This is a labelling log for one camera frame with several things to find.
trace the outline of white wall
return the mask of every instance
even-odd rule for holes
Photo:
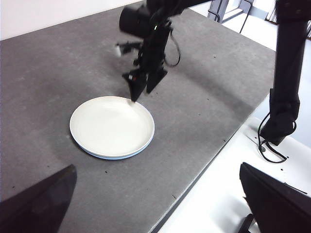
[[[1,40],[139,0],[1,0]]]
[[[274,2],[274,0],[254,0],[253,6],[269,12]]]

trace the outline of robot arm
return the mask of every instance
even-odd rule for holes
[[[173,30],[169,17],[182,13],[190,6],[208,0],[147,0],[138,9],[125,7],[120,17],[120,29],[143,42],[137,46],[138,69],[123,74],[128,81],[131,99],[136,101],[147,86],[147,93],[164,78],[165,53],[169,33]],[[264,142],[278,145],[295,130],[298,117],[298,88],[301,74],[307,22],[311,19],[310,0],[276,1],[278,28],[274,86],[270,91],[270,118],[260,135]],[[120,45],[129,51],[131,44]]]
[[[147,4],[138,9],[123,9],[119,21],[121,31],[143,39],[138,48],[138,58],[134,61],[138,68],[122,75],[129,84],[132,101],[139,98],[146,86],[147,93],[150,93],[167,74],[164,69],[164,50],[173,31],[169,17],[206,1],[147,0]],[[129,43],[119,45],[121,54],[131,51],[133,47]]]

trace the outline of black object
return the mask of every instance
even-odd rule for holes
[[[134,60],[134,66],[138,68],[122,75],[129,84],[132,101],[139,98],[146,86],[147,93],[150,93],[167,74],[164,69],[164,50],[173,30],[168,18],[182,13],[189,6],[203,2],[206,0],[147,0],[147,4],[138,9],[124,7],[119,20],[120,30],[143,39],[138,49],[138,58]],[[127,52],[134,47],[129,44],[125,48]],[[178,62],[171,67],[180,61],[178,46],[177,49]]]
[[[249,228],[252,226],[252,223],[254,221],[254,216],[252,214],[249,214],[245,217],[238,233],[250,233]]]
[[[307,22],[311,19],[308,0],[276,1],[278,27],[274,85],[270,90],[270,118],[260,135],[279,145],[293,133],[299,112],[299,81],[307,37]]]
[[[151,35],[144,38],[138,58],[134,61],[139,68],[122,75],[129,84],[132,101],[139,98],[146,86],[147,93],[150,93],[167,74],[164,50],[172,30],[169,20],[155,26]]]
[[[0,202],[1,233],[56,233],[77,180],[74,165]]]
[[[311,198],[247,163],[240,180],[261,233],[311,232]]]

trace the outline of gray table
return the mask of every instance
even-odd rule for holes
[[[134,39],[119,32],[120,12],[1,42],[1,198],[76,165],[61,233],[150,231],[273,82],[272,50],[185,10],[173,19],[180,65],[139,99],[155,120],[151,144],[122,161],[89,156],[71,138],[69,119],[91,98],[129,97],[121,74],[132,68],[134,55],[113,53],[116,42]],[[176,58],[171,41],[167,54]]]

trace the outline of white plate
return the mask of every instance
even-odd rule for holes
[[[119,160],[134,156],[149,145],[155,122],[141,104],[106,96],[81,104],[71,116],[70,131],[87,153]]]

